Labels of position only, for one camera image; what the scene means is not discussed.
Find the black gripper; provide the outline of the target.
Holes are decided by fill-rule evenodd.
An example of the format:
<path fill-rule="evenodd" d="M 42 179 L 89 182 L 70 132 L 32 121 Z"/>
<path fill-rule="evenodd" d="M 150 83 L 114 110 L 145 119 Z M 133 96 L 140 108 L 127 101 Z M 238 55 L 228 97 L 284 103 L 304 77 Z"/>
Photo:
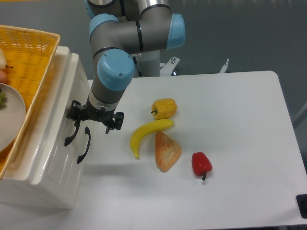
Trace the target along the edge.
<path fill-rule="evenodd" d="M 73 100 L 70 104 L 66 117 L 74 121 L 75 127 L 79 127 L 81 120 L 101 122 L 106 126 L 106 134 L 110 130 L 121 130 L 124 121 L 123 112 L 106 111 L 104 107 L 96 109 L 90 103 L 82 106 L 77 100 Z"/>

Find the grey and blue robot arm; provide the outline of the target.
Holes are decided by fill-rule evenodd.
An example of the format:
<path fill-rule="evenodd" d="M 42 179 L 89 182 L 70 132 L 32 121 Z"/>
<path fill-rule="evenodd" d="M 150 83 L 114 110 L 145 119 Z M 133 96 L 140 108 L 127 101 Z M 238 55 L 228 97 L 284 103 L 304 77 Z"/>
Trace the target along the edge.
<path fill-rule="evenodd" d="M 86 120 L 121 129 L 124 114 L 116 107 L 135 75 L 133 55 L 182 46 L 183 16 L 166 0 L 87 0 L 94 81 L 85 104 L 72 101 L 67 118 L 76 128 Z"/>

